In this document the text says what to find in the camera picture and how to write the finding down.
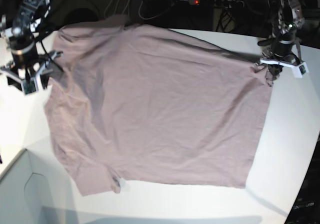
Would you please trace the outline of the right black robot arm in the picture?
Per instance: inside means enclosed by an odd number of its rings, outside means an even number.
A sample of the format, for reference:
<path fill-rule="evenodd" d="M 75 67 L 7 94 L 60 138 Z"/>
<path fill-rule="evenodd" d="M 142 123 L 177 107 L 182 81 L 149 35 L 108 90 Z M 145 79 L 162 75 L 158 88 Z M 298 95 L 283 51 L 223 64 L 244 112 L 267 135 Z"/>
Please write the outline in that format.
<path fill-rule="evenodd" d="M 8 85 L 24 95 L 45 90 L 53 67 L 63 71 L 55 62 L 63 52 L 53 50 L 39 54 L 37 50 L 37 43 L 42 43 L 52 30 L 34 35 L 50 12 L 50 1 L 22 0 L 14 18 L 3 15 L 0 21 L 1 37 L 12 55 L 12 61 L 1 66 L 0 73 L 7 78 Z"/>

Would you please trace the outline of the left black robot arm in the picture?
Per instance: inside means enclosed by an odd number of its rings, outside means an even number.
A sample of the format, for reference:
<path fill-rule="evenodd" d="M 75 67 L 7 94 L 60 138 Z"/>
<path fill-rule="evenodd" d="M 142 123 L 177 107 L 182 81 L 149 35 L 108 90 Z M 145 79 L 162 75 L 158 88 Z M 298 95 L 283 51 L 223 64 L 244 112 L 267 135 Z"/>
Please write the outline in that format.
<path fill-rule="evenodd" d="M 289 68 L 295 78 L 309 73 L 303 61 L 300 39 L 297 31 L 302 28 L 305 19 L 299 0 L 268 0 L 272 13 L 272 33 L 270 38 L 257 44 L 263 47 L 258 66 L 267 68 L 266 82 L 272 85 L 284 67 Z"/>

